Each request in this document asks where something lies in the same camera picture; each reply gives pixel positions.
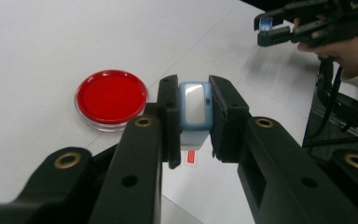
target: petri dish lid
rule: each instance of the petri dish lid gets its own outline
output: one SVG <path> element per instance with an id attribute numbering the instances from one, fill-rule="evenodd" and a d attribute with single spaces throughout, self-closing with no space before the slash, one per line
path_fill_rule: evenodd
<path id="1" fill-rule="evenodd" d="M 76 108 L 92 124 L 109 129 L 122 126 L 141 114 L 147 88 L 137 76 L 121 70 L 105 70 L 86 78 L 76 93 Z"/>

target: person's hand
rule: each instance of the person's hand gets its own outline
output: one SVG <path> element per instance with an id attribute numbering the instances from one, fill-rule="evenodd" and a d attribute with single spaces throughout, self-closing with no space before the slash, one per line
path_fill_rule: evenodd
<path id="1" fill-rule="evenodd" d="M 295 29 L 298 25 L 299 19 L 295 19 Z M 335 58 L 335 61 L 343 67 L 346 79 L 358 76 L 358 36 L 315 49 L 311 49 L 306 43 L 299 43 L 297 48 L 301 51 L 313 52 L 321 58 Z"/>

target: finger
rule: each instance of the finger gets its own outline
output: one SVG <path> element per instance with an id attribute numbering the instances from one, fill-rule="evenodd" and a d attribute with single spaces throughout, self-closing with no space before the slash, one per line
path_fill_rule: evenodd
<path id="1" fill-rule="evenodd" d="M 328 54 L 317 54 L 319 58 L 321 59 L 328 59 L 330 58 Z"/>
<path id="2" fill-rule="evenodd" d="M 317 55 L 327 55 L 328 57 L 339 57 L 339 49 L 332 45 L 326 45 L 313 50 Z"/>
<path id="3" fill-rule="evenodd" d="M 308 44 L 303 43 L 303 42 L 301 42 L 297 45 L 297 49 L 301 50 L 301 51 L 305 51 L 305 52 L 314 52 L 315 51 L 314 49 L 310 48 L 308 46 Z"/>
<path id="4" fill-rule="evenodd" d="M 294 24 L 295 26 L 293 27 L 293 29 L 296 29 L 300 25 L 300 18 L 295 18 Z"/>

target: white surface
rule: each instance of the white surface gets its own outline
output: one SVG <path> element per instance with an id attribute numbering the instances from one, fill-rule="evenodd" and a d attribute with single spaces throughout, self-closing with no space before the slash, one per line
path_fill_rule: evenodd
<path id="1" fill-rule="evenodd" d="M 161 223 L 202 224 L 199 220 L 192 217 L 185 210 L 179 208 L 178 205 L 171 202 L 166 197 L 161 198 Z"/>
<path id="2" fill-rule="evenodd" d="M 74 107 L 77 86 L 104 69 L 138 76 L 150 102 L 168 75 L 227 78 L 254 116 L 278 120 L 300 143 L 319 62 L 291 44 L 258 47 L 259 12 L 237 0 L 0 1 L 0 203 L 55 150 L 96 154 L 118 142 Z M 164 166 L 163 194 L 201 223 L 252 223 L 236 169 L 213 159 L 207 140 L 197 167 Z"/>

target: red petri dish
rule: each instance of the red petri dish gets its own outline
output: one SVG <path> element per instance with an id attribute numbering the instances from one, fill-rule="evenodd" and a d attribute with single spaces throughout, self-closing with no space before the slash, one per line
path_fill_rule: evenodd
<path id="1" fill-rule="evenodd" d="M 142 114 L 147 88 L 137 76 L 105 70 L 86 78 L 76 93 L 82 119 L 103 131 L 123 130 L 128 120 Z"/>

